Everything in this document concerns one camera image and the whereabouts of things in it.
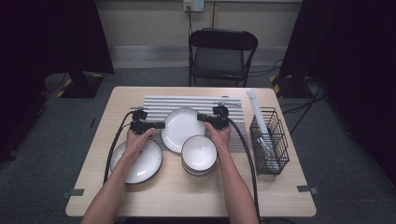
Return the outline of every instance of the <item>hand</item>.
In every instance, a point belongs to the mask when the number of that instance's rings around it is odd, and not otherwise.
[[[219,131],[213,128],[213,126],[208,122],[204,122],[204,126],[210,131],[210,134],[212,136],[212,141],[215,144],[216,149],[218,151],[227,149],[228,151],[228,143],[230,141],[231,127],[228,126],[223,130]]]
[[[124,155],[131,157],[133,161],[136,160],[140,151],[145,146],[146,140],[154,133],[155,128],[150,128],[142,134],[137,134],[133,130],[129,129],[127,133],[126,149]]]

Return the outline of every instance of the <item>forearm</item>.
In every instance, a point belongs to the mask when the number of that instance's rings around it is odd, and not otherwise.
[[[121,157],[114,172],[94,197],[81,223],[114,223],[131,164],[130,158]]]
[[[224,198],[230,222],[259,223],[253,198],[227,150],[219,152]]]

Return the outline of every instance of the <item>utensil holder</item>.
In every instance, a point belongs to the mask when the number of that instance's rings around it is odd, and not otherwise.
[[[268,133],[262,133],[256,116],[250,124],[257,175],[280,175],[289,162],[288,141],[281,120],[272,107],[262,107],[262,116]]]

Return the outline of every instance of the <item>gray carpet floor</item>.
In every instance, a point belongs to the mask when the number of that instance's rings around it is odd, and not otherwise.
[[[254,66],[266,70],[270,66]],[[41,116],[17,149],[15,161],[0,163],[0,223],[79,223],[65,213],[64,191],[73,189],[107,100],[117,86],[188,85],[188,68],[117,69],[105,77],[94,99],[57,98],[48,94]],[[248,87],[272,88],[269,76],[251,77]],[[63,74],[47,78],[49,90]],[[197,79],[195,86],[233,86],[233,82]],[[312,91],[317,83],[309,84]],[[287,111],[307,99],[281,99]],[[291,130],[303,110],[285,114]],[[332,104],[324,98],[313,104],[292,134],[317,214],[288,218],[295,223],[396,223],[396,190],[380,167],[348,129]],[[220,223],[221,220],[133,218],[133,223]],[[269,220],[269,223],[288,223]]]

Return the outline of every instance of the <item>handheld controller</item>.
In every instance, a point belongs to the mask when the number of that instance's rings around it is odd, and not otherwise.
[[[198,114],[197,120],[209,122],[213,128],[217,130],[223,130],[230,125],[230,122],[228,121],[228,108],[224,106],[224,102],[220,102],[218,106],[213,107],[213,114],[215,116]]]
[[[131,129],[137,133],[142,134],[145,133],[150,128],[155,129],[164,129],[165,122],[148,122],[146,118],[148,113],[145,112],[143,109],[144,107],[136,107],[135,111],[132,112],[132,122],[131,122]]]

